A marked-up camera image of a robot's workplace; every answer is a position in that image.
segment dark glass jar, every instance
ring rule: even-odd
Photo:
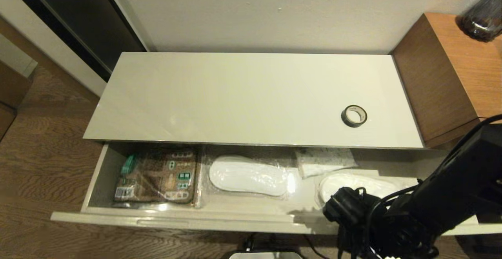
[[[473,39],[488,42],[502,32],[502,0],[480,0],[459,22]]]

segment cabinet top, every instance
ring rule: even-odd
[[[389,55],[124,52],[84,138],[423,147]]]
[[[465,35],[455,15],[426,13],[478,117],[502,113],[502,36],[481,42]]]

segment wooden side table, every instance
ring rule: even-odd
[[[423,14],[392,52],[428,148],[502,113],[502,37],[471,39],[455,17]]]

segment black tape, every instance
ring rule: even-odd
[[[353,121],[353,120],[351,120],[347,116],[347,112],[348,111],[354,111],[357,114],[359,114],[359,116],[361,117],[361,120],[360,121]],[[366,111],[362,107],[360,107],[358,105],[349,105],[342,112],[342,121],[344,121],[344,123],[347,126],[353,127],[353,128],[360,127],[362,124],[364,124],[366,122],[367,118],[368,118],[368,114],[366,114]]]

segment drawer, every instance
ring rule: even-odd
[[[202,187],[201,207],[156,204],[150,208],[113,207],[113,194],[120,168],[137,146],[127,142],[110,142],[103,146],[82,209],[77,213],[54,212],[51,219],[88,224],[225,230],[239,232],[278,232],[336,234],[337,224],[328,222],[318,202],[316,186],[322,177],[302,180],[295,167],[294,148],[272,146],[206,145],[208,155],[241,154],[274,158],[287,167],[296,183],[287,200],[269,197],[236,196],[214,193]],[[424,178],[434,171],[444,151],[356,149],[353,155],[360,168],[352,171],[364,175],[381,175],[395,180],[403,177]],[[502,224],[479,224],[475,217],[450,230],[446,235],[502,232]]]

